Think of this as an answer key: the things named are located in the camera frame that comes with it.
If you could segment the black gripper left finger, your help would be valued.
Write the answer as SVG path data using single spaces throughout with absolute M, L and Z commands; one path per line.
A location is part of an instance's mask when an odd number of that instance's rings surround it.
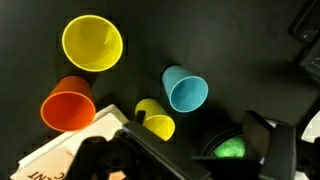
M 171 144 L 162 144 L 162 139 L 154 136 L 136 121 L 129 121 L 123 130 L 161 163 L 179 180 L 209 180 L 211 172 Z

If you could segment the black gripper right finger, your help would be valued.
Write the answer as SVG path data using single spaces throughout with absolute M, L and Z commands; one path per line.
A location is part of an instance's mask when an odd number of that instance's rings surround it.
M 243 116 L 242 132 L 264 158 L 260 180 L 294 180 L 296 170 L 296 129 L 277 124 L 273 127 L 254 111 Z

